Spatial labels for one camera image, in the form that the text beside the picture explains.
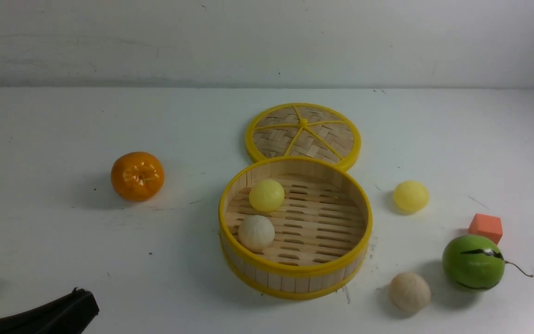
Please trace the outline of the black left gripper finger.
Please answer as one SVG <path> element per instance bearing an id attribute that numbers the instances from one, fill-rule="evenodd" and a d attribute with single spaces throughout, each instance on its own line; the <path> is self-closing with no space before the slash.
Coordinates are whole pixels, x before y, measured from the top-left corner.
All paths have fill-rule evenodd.
<path id="1" fill-rule="evenodd" d="M 0 318 L 0 334 L 81 334 L 99 312 L 93 293 L 76 287 L 52 302 Z"/>

